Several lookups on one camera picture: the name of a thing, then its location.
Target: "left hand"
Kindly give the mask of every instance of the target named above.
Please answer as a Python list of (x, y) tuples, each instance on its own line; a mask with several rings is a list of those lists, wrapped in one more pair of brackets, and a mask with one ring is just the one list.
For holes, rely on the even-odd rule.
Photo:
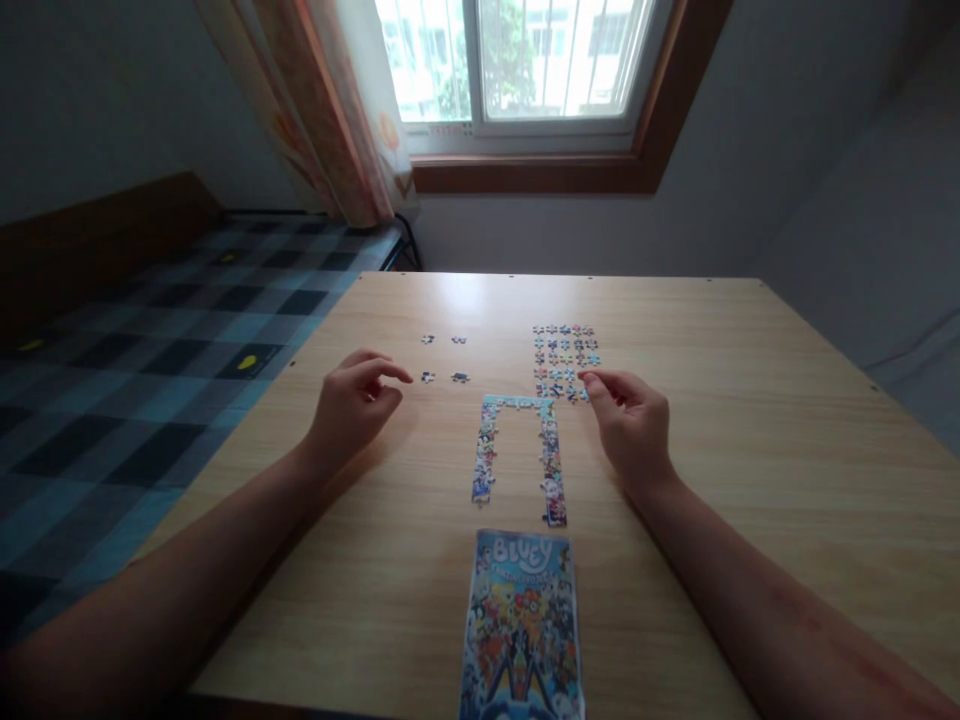
[(413, 382), (392, 357), (375, 350), (357, 350), (340, 363), (323, 380), (317, 412), (301, 449), (337, 472), (369, 445), (403, 400), (403, 393), (384, 385), (381, 376)]

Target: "forearm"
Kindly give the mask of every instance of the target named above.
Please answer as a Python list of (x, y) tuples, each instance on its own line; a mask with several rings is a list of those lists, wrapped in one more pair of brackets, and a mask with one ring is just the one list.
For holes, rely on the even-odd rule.
[(768, 718), (960, 718), (936, 687), (795, 581), (681, 481), (631, 483), (644, 521)]
[(335, 470), (284, 456), (15, 648), (7, 693), (57, 715), (130, 710), (176, 689)]

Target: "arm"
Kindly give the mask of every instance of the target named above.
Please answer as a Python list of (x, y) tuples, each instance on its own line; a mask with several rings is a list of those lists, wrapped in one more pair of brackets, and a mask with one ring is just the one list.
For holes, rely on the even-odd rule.
[(667, 399), (630, 373), (580, 373), (607, 456), (768, 718), (960, 718), (900, 658), (744, 540), (677, 476)]
[(4, 693), (43, 717), (142, 711), (187, 682), (258, 574), (327, 482), (400, 404), (381, 375), (413, 382), (361, 350), (323, 383), (306, 437), (156, 551), (4, 658)]

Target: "wooden bed frame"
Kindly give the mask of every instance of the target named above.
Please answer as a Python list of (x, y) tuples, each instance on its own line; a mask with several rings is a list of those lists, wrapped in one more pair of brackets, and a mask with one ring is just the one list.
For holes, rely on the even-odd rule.
[(0, 342), (176, 253), (220, 212), (187, 172), (0, 228)]

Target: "white wall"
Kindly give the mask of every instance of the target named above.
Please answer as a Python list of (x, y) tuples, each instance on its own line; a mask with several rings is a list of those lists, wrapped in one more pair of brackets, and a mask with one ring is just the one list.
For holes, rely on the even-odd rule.
[(960, 455), (958, 77), (960, 24), (793, 215), (758, 271)]
[(191, 0), (70, 5), (141, 110), (226, 208), (299, 208)]
[(423, 197), (429, 269), (745, 273), (949, 5), (736, 0), (655, 197)]
[(64, 5), (0, 3), (0, 224), (187, 169)]

